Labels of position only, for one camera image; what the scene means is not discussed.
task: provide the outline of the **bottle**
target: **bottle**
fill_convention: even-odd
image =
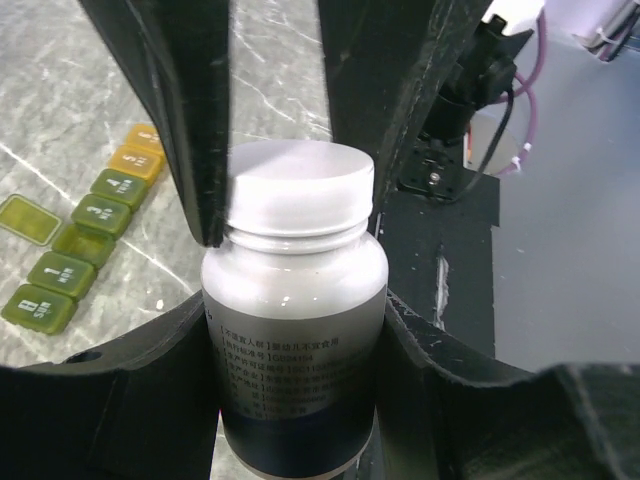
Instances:
[[[374,165],[329,142],[232,149],[225,241],[202,263],[225,436],[265,479],[331,479],[364,450],[388,263]]]

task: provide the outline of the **bottle label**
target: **bottle label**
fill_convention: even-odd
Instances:
[[[223,405],[248,418],[282,420],[318,412],[362,387],[385,292],[346,312],[302,320],[254,317],[205,293]]]

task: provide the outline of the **robotic hand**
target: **robotic hand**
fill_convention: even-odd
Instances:
[[[160,132],[195,240],[219,246],[229,2],[81,3]],[[497,60],[499,82],[483,82],[491,56],[477,61],[474,53],[503,58],[502,47],[513,44],[503,35],[509,22],[505,27],[500,18],[487,19],[478,36],[489,4],[318,1],[334,141],[374,158],[376,213],[385,204],[393,210],[391,197],[419,201],[390,194],[419,142],[456,144],[469,115],[510,85],[508,62]],[[526,30],[511,36],[524,39]],[[450,112],[459,121],[449,121]],[[495,198],[497,183],[489,187]],[[469,208],[483,201],[483,190],[475,193]],[[459,223],[456,215],[450,225]],[[433,219],[438,228],[447,223],[442,213]],[[386,229],[394,224],[388,220]],[[426,267],[436,278],[439,263]],[[434,282],[420,296],[431,299],[428,311],[437,310],[436,288]],[[378,346],[379,430],[344,479],[601,479],[637,472],[639,369],[570,365],[531,375],[434,323],[389,293]],[[63,364],[0,368],[0,385],[6,478],[209,478],[218,400],[200,294]]]

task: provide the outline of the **supplement bottle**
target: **supplement bottle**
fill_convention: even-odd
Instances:
[[[232,149],[225,241],[202,287],[229,445],[265,479],[330,479],[366,446],[388,264],[374,165],[328,142]]]

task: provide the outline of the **gray floor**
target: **gray floor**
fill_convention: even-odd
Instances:
[[[233,142],[328,139],[313,2],[237,4]],[[126,132],[147,117],[75,2],[0,5],[0,199],[21,193],[68,218]],[[504,361],[529,369],[640,361],[638,85],[640,54],[605,66],[554,37],[536,86],[539,140],[525,172],[503,183],[495,232]],[[510,127],[516,138],[526,112],[522,103]],[[65,333],[49,338],[0,322],[0,363],[60,361],[187,298],[199,288],[202,256],[187,232],[165,173]],[[0,245],[2,305],[45,249],[3,230]],[[222,437],[213,471],[219,480],[255,478]]]

